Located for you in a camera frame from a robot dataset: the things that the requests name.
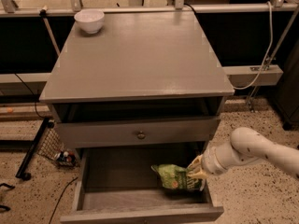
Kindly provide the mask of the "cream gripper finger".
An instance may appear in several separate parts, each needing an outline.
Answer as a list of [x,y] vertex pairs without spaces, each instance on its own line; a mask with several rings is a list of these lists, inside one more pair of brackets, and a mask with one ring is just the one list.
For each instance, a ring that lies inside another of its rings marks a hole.
[[201,159],[202,159],[201,155],[196,156],[194,160],[189,164],[188,168],[193,170],[197,167],[201,167]]
[[204,171],[190,171],[188,172],[188,177],[192,179],[207,179],[207,173]]

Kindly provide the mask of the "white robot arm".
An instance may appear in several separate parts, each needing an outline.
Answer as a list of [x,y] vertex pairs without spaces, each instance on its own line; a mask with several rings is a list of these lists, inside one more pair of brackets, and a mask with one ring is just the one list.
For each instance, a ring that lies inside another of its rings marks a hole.
[[230,140],[215,147],[208,147],[188,166],[187,176],[207,179],[210,175],[222,175],[230,168],[265,160],[299,179],[299,150],[286,147],[265,138],[247,127],[232,131]]

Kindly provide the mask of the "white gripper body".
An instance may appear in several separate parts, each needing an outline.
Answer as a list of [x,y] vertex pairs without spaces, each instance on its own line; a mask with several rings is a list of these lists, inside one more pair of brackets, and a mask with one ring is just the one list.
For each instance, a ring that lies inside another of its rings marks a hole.
[[203,153],[202,167],[210,175],[222,175],[227,172],[234,158],[230,146],[208,147]]

